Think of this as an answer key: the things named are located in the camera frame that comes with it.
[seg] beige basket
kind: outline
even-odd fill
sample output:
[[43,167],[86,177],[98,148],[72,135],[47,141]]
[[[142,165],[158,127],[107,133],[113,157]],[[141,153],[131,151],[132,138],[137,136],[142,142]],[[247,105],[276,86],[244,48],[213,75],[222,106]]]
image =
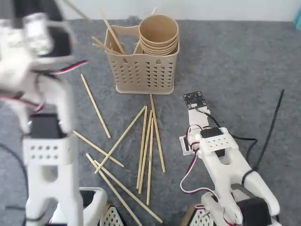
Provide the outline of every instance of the beige basket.
[[[117,36],[131,35],[139,37],[139,26],[112,26]],[[111,33],[107,30],[105,45],[119,52]],[[106,51],[119,93],[171,94],[174,90],[174,72],[180,42],[175,53],[168,56],[141,54],[141,46],[132,55],[118,55]]]

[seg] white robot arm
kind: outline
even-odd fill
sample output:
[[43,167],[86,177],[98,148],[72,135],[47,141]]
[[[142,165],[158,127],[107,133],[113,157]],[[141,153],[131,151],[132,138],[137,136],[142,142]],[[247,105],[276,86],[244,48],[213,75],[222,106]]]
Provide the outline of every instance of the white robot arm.
[[[79,189],[75,114],[71,89],[56,64],[69,63],[71,30],[54,0],[12,0],[12,17],[0,15],[0,99],[19,118],[28,174],[26,225],[96,226],[107,202],[101,188]],[[55,113],[40,113],[54,105]],[[56,167],[54,177],[51,167]],[[51,222],[49,201],[59,205]]]
[[195,153],[203,160],[215,185],[214,192],[202,196],[202,204],[215,224],[279,226],[274,219],[280,212],[276,197],[259,173],[251,170],[228,130],[209,126],[210,112],[201,92],[189,93],[183,98],[190,127],[186,136],[180,137],[182,151],[184,155]]

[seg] paper cup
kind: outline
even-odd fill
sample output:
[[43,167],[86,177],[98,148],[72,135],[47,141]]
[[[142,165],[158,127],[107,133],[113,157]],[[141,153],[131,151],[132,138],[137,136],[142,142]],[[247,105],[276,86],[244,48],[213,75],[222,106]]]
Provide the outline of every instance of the paper cup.
[[153,47],[165,47],[172,43],[179,34],[177,22],[164,15],[145,18],[139,25],[140,38]]
[[152,49],[152,48],[148,48],[147,46],[144,45],[143,42],[141,42],[141,47],[143,50],[147,51],[147,52],[151,52],[153,54],[164,54],[164,53],[169,53],[172,50],[174,50],[178,45],[178,42],[175,42],[171,47],[167,48],[167,49],[162,49],[162,50],[157,50],[157,49]]
[[153,56],[166,56],[166,55],[169,55],[169,54],[173,53],[175,50],[176,50],[176,48],[173,48],[171,50],[167,50],[165,52],[153,52],[153,51],[150,51],[148,49],[143,49],[143,52],[147,53],[147,54],[150,54],[150,55],[153,55]]
[[170,44],[168,44],[167,46],[164,46],[164,47],[153,47],[153,46],[147,44],[147,43],[146,43],[145,41],[143,41],[142,39],[140,39],[140,42],[143,43],[143,45],[144,45],[146,48],[149,48],[149,49],[152,49],[152,50],[163,51],[163,50],[169,49],[169,48],[171,48],[171,47],[174,47],[174,48],[175,48],[175,47],[177,46],[178,40],[179,40],[179,36],[177,36],[173,42],[171,42]]

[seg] white wall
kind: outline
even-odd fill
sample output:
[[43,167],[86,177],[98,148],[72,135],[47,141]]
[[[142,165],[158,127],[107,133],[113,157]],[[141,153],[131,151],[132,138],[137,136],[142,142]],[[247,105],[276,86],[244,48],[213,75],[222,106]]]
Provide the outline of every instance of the white wall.
[[[293,21],[300,0],[70,0],[92,19],[101,19],[103,8],[108,19],[144,18],[157,7],[157,14],[189,20]],[[80,18],[63,2],[68,19]]]

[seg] gray carpet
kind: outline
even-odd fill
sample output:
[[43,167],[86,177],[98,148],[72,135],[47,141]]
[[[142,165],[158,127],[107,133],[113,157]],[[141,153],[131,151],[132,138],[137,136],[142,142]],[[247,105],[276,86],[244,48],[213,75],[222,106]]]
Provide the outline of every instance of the gray carpet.
[[[135,25],[137,21],[112,21],[112,24]],[[86,65],[68,75],[76,98],[78,131],[108,151],[143,105],[150,106],[148,95],[121,95],[106,55],[91,45],[90,35],[104,40],[105,24],[72,21],[79,41],[77,59],[89,59]],[[169,96],[155,96],[157,117],[166,163],[163,174],[154,144],[150,208],[164,220],[164,225],[179,225],[187,207],[200,201],[201,194],[183,194],[179,182],[192,157],[182,156],[178,137],[188,126],[188,112],[182,94],[202,90],[212,114],[238,136],[257,137],[252,162],[258,156],[268,132],[280,90],[285,96],[268,150],[259,173],[278,198],[280,218],[285,226],[301,224],[301,32],[292,23],[268,22],[196,22],[179,21],[181,51],[175,76],[175,90]],[[83,73],[101,110],[112,139],[107,139],[80,80]],[[5,106],[0,111],[0,141],[21,153],[19,126],[14,114]],[[108,161],[106,168],[126,187],[136,193],[136,174],[143,119],[133,126],[113,156],[124,163],[122,169]],[[246,153],[248,142],[238,141]],[[106,183],[93,174],[85,158],[103,158],[96,150],[79,141],[81,186],[100,186],[120,210],[129,226],[136,225]],[[6,204],[25,204],[24,179],[16,161],[0,152],[0,225],[18,226],[23,213],[4,211]],[[158,225],[144,209],[113,183],[144,225]],[[146,183],[143,194],[146,201]],[[199,160],[186,181],[187,188],[208,186],[211,179]]]

